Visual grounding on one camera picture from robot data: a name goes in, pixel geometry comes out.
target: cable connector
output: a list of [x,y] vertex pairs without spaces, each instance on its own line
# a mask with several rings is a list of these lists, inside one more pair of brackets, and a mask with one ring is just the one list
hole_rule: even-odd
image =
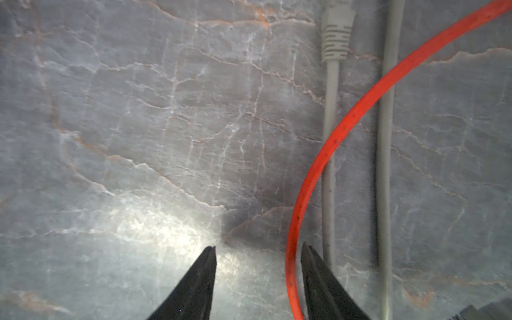
[[347,58],[355,17],[351,5],[351,1],[328,1],[322,15],[322,62]]

